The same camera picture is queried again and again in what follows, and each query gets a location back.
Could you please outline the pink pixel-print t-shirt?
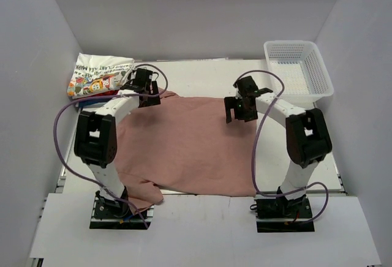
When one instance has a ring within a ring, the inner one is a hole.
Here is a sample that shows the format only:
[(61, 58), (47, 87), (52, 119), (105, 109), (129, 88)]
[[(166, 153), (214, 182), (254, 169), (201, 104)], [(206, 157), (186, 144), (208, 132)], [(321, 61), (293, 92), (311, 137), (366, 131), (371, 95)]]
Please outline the pink pixel-print t-shirt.
[(257, 124), (226, 122), (224, 101), (167, 91), (117, 125), (115, 167), (139, 209), (186, 194), (253, 196), (251, 155)]

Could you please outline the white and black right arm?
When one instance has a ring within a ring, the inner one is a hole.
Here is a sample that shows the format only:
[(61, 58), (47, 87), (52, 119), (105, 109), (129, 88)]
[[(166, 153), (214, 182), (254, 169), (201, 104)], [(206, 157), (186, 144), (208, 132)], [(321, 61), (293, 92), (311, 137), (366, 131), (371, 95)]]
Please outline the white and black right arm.
[(308, 182), (316, 166), (332, 151), (332, 142), (323, 113), (318, 108), (307, 110), (281, 99), (269, 88), (260, 89), (249, 72), (233, 84), (235, 96), (225, 97), (226, 122), (233, 119), (249, 122), (259, 115), (271, 118), (285, 129), (286, 148), (290, 158), (287, 174), (272, 196), (280, 215), (291, 217), (306, 196)]

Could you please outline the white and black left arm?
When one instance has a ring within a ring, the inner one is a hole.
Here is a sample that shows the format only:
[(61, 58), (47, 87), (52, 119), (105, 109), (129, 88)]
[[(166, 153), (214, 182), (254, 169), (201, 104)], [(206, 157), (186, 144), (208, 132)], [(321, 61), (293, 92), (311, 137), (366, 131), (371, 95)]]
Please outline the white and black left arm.
[(100, 187), (97, 197), (115, 217), (124, 217), (129, 212), (126, 187), (114, 165), (118, 150), (116, 128), (131, 111), (160, 104), (153, 75), (152, 70), (137, 68), (130, 73), (118, 97), (95, 111), (82, 111), (78, 117), (74, 153), (93, 173)]

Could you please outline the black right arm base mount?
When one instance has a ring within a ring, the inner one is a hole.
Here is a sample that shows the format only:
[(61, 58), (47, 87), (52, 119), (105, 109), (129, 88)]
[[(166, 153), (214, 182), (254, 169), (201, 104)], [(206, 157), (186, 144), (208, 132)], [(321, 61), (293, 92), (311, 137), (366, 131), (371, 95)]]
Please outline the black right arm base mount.
[(311, 205), (306, 196), (294, 201), (280, 198), (257, 198), (250, 205), (255, 213), (258, 233), (315, 232)]

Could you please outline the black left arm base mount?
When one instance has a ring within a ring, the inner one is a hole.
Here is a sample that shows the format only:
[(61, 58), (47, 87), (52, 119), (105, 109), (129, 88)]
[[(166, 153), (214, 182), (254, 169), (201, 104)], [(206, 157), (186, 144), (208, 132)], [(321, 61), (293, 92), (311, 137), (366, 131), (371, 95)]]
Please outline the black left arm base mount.
[(107, 200), (96, 192), (89, 228), (92, 230), (147, 230), (153, 218), (153, 209), (141, 211), (147, 227), (140, 216), (133, 214), (118, 201)]

